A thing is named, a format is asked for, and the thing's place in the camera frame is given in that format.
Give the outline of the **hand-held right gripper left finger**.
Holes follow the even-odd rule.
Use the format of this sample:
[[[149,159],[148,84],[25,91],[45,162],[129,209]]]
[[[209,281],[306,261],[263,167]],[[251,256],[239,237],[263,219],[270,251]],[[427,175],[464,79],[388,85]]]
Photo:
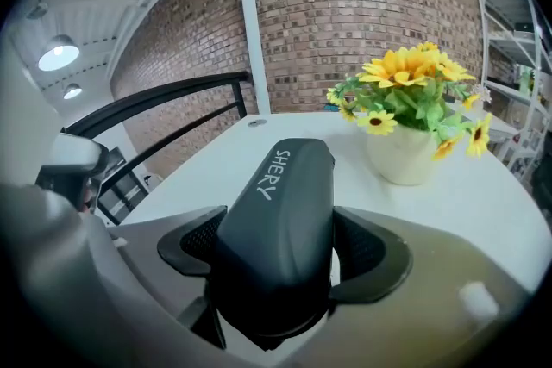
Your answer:
[[[216,232],[227,207],[212,206],[133,224],[109,227],[125,263],[172,316],[204,295]]]

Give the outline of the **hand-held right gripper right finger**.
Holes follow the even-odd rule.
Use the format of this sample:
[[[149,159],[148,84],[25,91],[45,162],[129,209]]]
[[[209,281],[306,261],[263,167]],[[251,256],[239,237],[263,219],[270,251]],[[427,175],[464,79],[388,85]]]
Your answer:
[[[458,367],[529,299],[460,236],[348,207],[334,219],[341,281],[296,367]]]

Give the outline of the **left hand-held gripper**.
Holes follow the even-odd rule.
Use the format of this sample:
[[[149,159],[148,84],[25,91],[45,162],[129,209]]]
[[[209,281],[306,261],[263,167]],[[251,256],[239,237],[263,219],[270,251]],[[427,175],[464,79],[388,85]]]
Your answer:
[[[77,211],[94,212],[109,159],[110,151],[94,140],[60,133],[36,184],[62,195]]]

